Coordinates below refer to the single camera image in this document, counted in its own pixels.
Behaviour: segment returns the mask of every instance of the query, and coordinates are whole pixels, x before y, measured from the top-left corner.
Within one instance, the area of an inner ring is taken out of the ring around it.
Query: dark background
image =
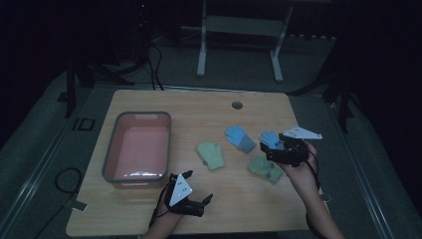
[[[214,4],[212,10],[224,11],[218,2]],[[278,12],[254,5],[250,3],[251,8],[243,7],[238,12],[278,17]],[[289,33],[337,38],[323,74],[337,75],[329,80],[334,85],[349,76],[351,90],[421,213],[420,2],[334,1],[327,5],[305,1],[295,5]],[[200,14],[201,1],[197,0],[2,0],[0,145],[50,81],[65,70],[71,56],[83,52],[109,64],[118,64],[120,57],[141,57],[147,54],[143,40],[153,34],[154,27],[177,41],[180,26],[200,26]],[[144,24],[141,31],[133,31],[135,24]],[[128,56],[121,46],[133,34],[141,46],[135,56]]]

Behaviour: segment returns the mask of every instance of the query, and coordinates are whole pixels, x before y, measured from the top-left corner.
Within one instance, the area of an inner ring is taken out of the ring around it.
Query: wooden table
[[[242,103],[240,110],[233,102]],[[102,167],[116,117],[127,111],[165,111],[171,114],[169,172],[193,170],[187,179],[194,189],[189,199],[212,201],[202,217],[185,216],[175,234],[259,232],[308,229],[305,207],[284,175],[277,184],[247,169],[257,146],[246,154],[225,139],[225,129],[239,124],[259,143],[262,131],[284,131],[297,121],[283,94],[237,92],[117,91],[87,169],[78,200],[85,212],[74,210],[70,236],[135,235],[147,230],[160,188],[116,189],[102,177]],[[211,140],[223,147],[224,168],[209,171],[196,145]]]

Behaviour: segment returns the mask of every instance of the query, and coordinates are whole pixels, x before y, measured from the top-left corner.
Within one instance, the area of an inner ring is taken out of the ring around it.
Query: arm
[[[164,205],[164,198],[161,199],[158,206],[158,215],[154,223],[141,237],[142,239],[165,239],[171,235],[177,226],[177,223],[183,218],[183,215],[171,213]]]
[[[317,164],[314,155],[317,155],[317,150],[310,143],[307,143],[307,145],[310,149],[308,162],[313,169],[316,169]],[[305,163],[298,167],[285,164],[279,164],[279,166],[285,171],[294,189],[304,202],[308,218],[314,228],[326,238],[344,238],[319,198],[316,179],[309,166]]]

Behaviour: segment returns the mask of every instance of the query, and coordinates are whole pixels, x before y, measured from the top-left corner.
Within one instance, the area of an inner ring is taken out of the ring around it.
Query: metal stand
[[[199,51],[198,70],[196,75],[198,77],[205,76],[205,64],[207,58],[207,32],[250,34],[278,38],[276,47],[270,51],[270,57],[273,64],[275,80],[276,82],[282,82],[283,75],[280,68],[279,54],[283,41],[286,37],[286,31],[288,29],[292,13],[293,7],[289,7],[284,21],[213,16],[207,15],[207,0],[203,0],[201,49]]]

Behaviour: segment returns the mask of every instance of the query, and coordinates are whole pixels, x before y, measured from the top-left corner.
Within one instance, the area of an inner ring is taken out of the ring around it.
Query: glove
[[[255,175],[260,176],[273,183],[277,183],[285,173],[275,163],[266,160],[264,157],[252,157],[248,163],[248,169]]]
[[[207,165],[208,169],[211,171],[226,165],[223,158],[223,150],[220,145],[216,145],[211,141],[205,141],[196,147],[196,151],[203,163]]]
[[[249,138],[249,136],[239,125],[232,125],[228,127],[225,131],[225,134],[226,140],[246,153],[252,151],[252,149],[254,149],[254,147],[257,145]]]
[[[263,131],[260,136],[260,142],[264,143],[270,149],[284,150],[283,142],[274,131]]]

